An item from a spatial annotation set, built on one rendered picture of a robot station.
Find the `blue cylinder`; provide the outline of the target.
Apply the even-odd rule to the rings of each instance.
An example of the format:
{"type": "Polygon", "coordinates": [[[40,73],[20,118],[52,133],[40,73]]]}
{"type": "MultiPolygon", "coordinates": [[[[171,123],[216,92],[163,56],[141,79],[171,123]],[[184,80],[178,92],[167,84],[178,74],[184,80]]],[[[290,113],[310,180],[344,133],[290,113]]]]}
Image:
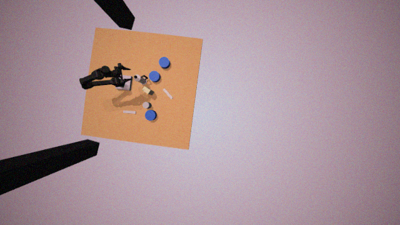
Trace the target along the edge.
{"type": "Polygon", "coordinates": [[[160,74],[157,71],[152,71],[149,74],[149,79],[154,81],[154,82],[158,82],[160,80],[160,74]]]}
{"type": "Polygon", "coordinates": [[[167,69],[170,66],[170,62],[169,59],[167,57],[162,57],[159,60],[159,65],[163,68],[163,69],[167,69]]]}
{"type": "Polygon", "coordinates": [[[157,114],[156,114],[156,112],[153,111],[153,110],[148,110],[148,111],[145,113],[145,117],[146,117],[146,119],[147,119],[148,121],[155,120],[155,119],[156,119],[156,116],[157,116],[157,114]]]}

